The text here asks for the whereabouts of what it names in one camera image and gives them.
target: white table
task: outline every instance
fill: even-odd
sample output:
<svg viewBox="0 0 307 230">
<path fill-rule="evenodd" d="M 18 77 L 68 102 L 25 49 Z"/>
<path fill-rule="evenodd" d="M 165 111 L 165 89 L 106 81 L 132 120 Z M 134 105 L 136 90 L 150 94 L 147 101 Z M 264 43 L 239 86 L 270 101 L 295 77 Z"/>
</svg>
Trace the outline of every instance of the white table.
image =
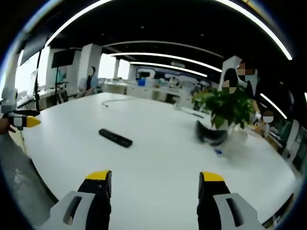
<svg viewBox="0 0 307 230">
<path fill-rule="evenodd" d="M 292 194 L 296 179 L 264 139 L 249 136 L 231 160 L 219 158 L 194 135 L 199 117 L 172 105 L 100 93 L 41 112 L 41 124 L 23 131 L 28 155 L 58 198 L 85 177 L 112 170 L 110 230 L 197 230 L 199 173 L 224 177 L 264 223 Z M 123 148 L 98 134 L 107 128 L 133 140 Z"/>
</svg>

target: ceiling light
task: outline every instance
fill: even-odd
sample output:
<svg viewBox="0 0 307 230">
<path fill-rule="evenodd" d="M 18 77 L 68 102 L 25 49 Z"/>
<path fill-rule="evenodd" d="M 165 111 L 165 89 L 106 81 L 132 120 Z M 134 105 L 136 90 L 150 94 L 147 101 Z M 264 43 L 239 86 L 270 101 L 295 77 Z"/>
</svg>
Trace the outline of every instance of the ceiling light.
<svg viewBox="0 0 307 230">
<path fill-rule="evenodd" d="M 69 26 L 72 22 L 74 22 L 75 20 L 77 20 L 78 18 L 80 18 L 82 15 L 84 15 L 85 13 L 91 11 L 92 9 L 95 9 L 98 6 L 101 6 L 102 4 L 105 4 L 109 1 L 112 0 L 100 0 L 97 1 L 95 3 L 93 3 L 92 5 L 84 8 L 83 10 L 81 10 L 79 13 L 75 14 L 74 16 L 72 16 L 70 19 L 68 19 L 68 21 L 66 21 L 46 42 L 45 47 L 47 47 L 50 42 L 52 42 L 53 39 L 55 39 L 56 36 L 58 36 L 59 33 L 61 33 L 67 26 Z"/>
<path fill-rule="evenodd" d="M 132 62 L 130 62 L 130 64 L 133 64 L 133 65 L 145 65 L 145 66 L 159 66 L 159 67 L 165 67 L 165 68 L 170 68 L 170 69 L 177 69 L 177 70 L 181 70 L 181 71 L 185 71 L 185 72 L 189 72 L 189 73 L 194 73 L 194 74 L 197 74 L 197 75 L 200 75 L 200 76 L 203 76 L 203 77 L 207 77 L 206 74 L 199 73 L 199 72 L 196 72 L 196 71 L 192 71 L 192 70 L 189 70 L 189 69 L 175 67 L 175 66 L 157 64 L 157 63 L 149 63 L 149 62 L 138 62 L 138 61 L 132 61 Z"/>
<path fill-rule="evenodd" d="M 225 4 L 231 8 L 233 8 L 234 10 L 240 12 L 241 14 L 245 15 L 246 17 L 248 17 L 249 19 L 251 19 L 255 24 L 257 24 L 264 32 L 266 32 L 271 39 L 273 39 L 273 41 L 279 46 L 279 48 L 283 51 L 283 53 L 285 54 L 285 56 L 289 59 L 292 60 L 292 56 L 289 53 L 289 51 L 287 50 L 287 48 L 283 45 L 283 43 L 279 40 L 279 38 L 273 33 L 272 30 L 269 29 L 269 27 L 267 27 L 262 21 L 260 21 L 256 16 L 254 16 L 252 13 L 248 12 L 247 10 L 245 10 L 244 8 L 242 8 L 241 6 L 233 3 L 232 1 L 229 0 L 216 0 L 222 4 Z"/>
<path fill-rule="evenodd" d="M 222 55 L 216 54 L 212 51 L 209 51 L 209 50 L 206 50 L 206 49 L 203 49 L 203 48 L 191 46 L 191 45 L 188 45 L 188 44 L 182 44 L 182 43 L 177 43 L 177 42 L 166 42 L 166 41 L 139 40 L 139 41 L 116 42 L 116 43 L 104 45 L 104 46 L 102 46 L 102 48 L 110 47 L 110 46 L 123 45 L 123 44 L 135 44 L 135 43 L 158 43 L 158 44 L 170 44 L 170 45 L 176 45 L 176 46 L 184 46 L 184 47 L 188 47 L 188 48 L 191 48 L 191 49 L 197 49 L 197 50 L 200 50 L 200 51 L 203 51 L 203 52 L 207 52 L 208 54 L 212 54 L 212 55 L 215 55 L 215 56 L 220 57 L 220 58 L 224 58 Z"/>
<path fill-rule="evenodd" d="M 178 59 L 178 60 L 182 60 L 182 61 L 188 61 L 188 62 L 192 62 L 201 66 L 205 66 L 207 68 L 211 68 L 215 71 L 218 72 L 222 72 L 221 69 L 218 69 L 214 66 L 210 66 L 208 64 L 199 62 L 199 61 L 195 61 L 192 59 L 188 59 L 188 58 L 184 58 L 184 57 L 177 57 L 177 56 L 173 56 L 173 55 L 167 55 L 167 54 L 155 54 L 155 53 L 139 53 L 139 52 L 129 52 L 129 53 L 115 53 L 115 54 L 109 54 L 110 56 L 122 56 L 122 55 L 148 55 L 148 56 L 157 56 L 157 57 L 164 57 L 164 58 L 174 58 L 174 59 Z"/>
<path fill-rule="evenodd" d="M 263 93 L 261 93 L 260 96 L 270 103 L 285 119 L 287 119 L 286 115 L 280 110 L 280 108 L 278 108 L 277 105 L 275 105 L 267 96 L 265 96 Z"/>
</svg>

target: television screen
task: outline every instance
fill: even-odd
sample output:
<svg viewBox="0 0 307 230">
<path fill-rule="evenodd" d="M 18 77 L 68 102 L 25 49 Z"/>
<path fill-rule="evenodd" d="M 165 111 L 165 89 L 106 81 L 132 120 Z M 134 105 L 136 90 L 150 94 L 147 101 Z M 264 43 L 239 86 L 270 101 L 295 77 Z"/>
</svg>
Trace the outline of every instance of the television screen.
<svg viewBox="0 0 307 230">
<path fill-rule="evenodd" d="M 147 78 L 150 76 L 150 72 L 140 72 L 140 77 Z"/>
<path fill-rule="evenodd" d="M 154 79 L 160 79 L 160 78 L 165 78 L 165 73 L 157 71 L 154 75 Z"/>
<path fill-rule="evenodd" d="M 51 68 L 72 65 L 74 55 L 75 49 L 67 49 L 54 53 Z"/>
</svg>

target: green leaves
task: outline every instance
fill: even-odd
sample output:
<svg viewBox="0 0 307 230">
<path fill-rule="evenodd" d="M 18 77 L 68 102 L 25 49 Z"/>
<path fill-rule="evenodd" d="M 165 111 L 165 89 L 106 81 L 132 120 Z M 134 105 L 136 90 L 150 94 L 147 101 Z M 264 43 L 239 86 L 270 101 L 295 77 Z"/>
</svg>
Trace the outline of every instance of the green leaves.
<svg viewBox="0 0 307 230">
<path fill-rule="evenodd" d="M 215 124 L 216 129 L 219 129 L 225 122 L 225 119 L 219 115 L 215 115 L 213 123 Z"/>
<path fill-rule="evenodd" d="M 241 128 L 244 128 L 245 122 L 250 122 L 250 113 L 253 112 L 252 101 L 246 95 L 243 87 L 237 87 L 232 94 L 227 91 L 210 89 L 193 98 L 200 101 L 206 111 L 212 112 L 213 122 L 217 129 L 225 120 L 229 124 L 240 124 Z"/>
</svg>

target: window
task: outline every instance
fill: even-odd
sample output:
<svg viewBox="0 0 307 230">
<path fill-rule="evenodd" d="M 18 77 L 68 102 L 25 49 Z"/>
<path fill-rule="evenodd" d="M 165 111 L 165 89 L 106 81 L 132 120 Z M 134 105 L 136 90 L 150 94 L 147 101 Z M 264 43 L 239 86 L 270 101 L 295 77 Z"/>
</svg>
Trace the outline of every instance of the window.
<svg viewBox="0 0 307 230">
<path fill-rule="evenodd" d="M 21 59 L 23 57 L 24 51 L 20 52 L 17 64 L 17 71 L 15 77 L 15 88 L 18 90 L 18 93 L 27 91 L 30 82 L 31 73 L 36 70 L 37 60 L 38 60 L 38 52 L 30 57 L 25 63 L 20 66 Z"/>
<path fill-rule="evenodd" d="M 99 63 L 98 78 L 114 78 L 116 58 L 102 54 Z"/>
<path fill-rule="evenodd" d="M 119 61 L 117 77 L 118 78 L 122 78 L 124 80 L 128 80 L 129 69 L 130 69 L 130 63 L 128 61 L 125 61 L 125 60 L 121 59 Z"/>
<path fill-rule="evenodd" d="M 39 64 L 38 64 L 38 76 L 37 76 L 38 86 L 46 85 L 49 54 L 50 54 L 49 46 L 42 49 L 42 53 L 40 55 Z"/>
<path fill-rule="evenodd" d="M 6 71 L 3 73 L 2 77 L 0 78 L 0 101 L 2 100 L 2 91 L 5 85 L 6 80 Z"/>
</svg>

